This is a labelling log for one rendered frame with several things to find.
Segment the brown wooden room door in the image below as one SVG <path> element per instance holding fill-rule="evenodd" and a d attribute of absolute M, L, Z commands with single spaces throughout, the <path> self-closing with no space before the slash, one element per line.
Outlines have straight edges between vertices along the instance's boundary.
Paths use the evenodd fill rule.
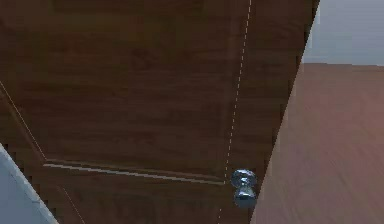
<path fill-rule="evenodd" d="M 0 144 L 49 224 L 250 224 L 320 0 L 0 0 Z"/>

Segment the silver round door knob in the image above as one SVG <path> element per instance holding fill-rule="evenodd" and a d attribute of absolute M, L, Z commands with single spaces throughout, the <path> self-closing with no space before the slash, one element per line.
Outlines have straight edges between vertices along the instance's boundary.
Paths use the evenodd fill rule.
<path fill-rule="evenodd" d="M 246 169 L 237 169 L 231 175 L 231 185 L 235 188 L 234 202 L 240 208 L 253 208 L 257 195 L 254 186 L 257 184 L 256 175 Z"/>

